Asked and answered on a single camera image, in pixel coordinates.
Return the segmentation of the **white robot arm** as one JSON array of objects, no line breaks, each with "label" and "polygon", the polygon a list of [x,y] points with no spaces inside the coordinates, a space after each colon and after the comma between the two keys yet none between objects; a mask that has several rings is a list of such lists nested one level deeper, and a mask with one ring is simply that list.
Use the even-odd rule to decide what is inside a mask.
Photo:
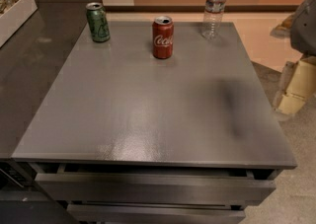
[{"label": "white robot arm", "polygon": [[302,54],[297,62],[285,63],[273,101],[276,112],[295,115],[316,93],[316,0],[304,0],[271,35],[288,37]]}]

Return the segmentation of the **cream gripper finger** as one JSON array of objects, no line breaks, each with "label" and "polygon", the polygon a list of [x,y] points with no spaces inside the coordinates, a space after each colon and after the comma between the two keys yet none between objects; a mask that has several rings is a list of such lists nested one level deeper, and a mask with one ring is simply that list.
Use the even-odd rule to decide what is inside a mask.
[{"label": "cream gripper finger", "polygon": [[296,98],[291,86],[297,64],[287,61],[282,69],[278,89],[274,97],[275,109],[294,109]]},{"label": "cream gripper finger", "polygon": [[292,79],[293,95],[296,98],[294,109],[279,109],[284,114],[296,114],[316,93],[316,57],[310,56],[296,62]]}]

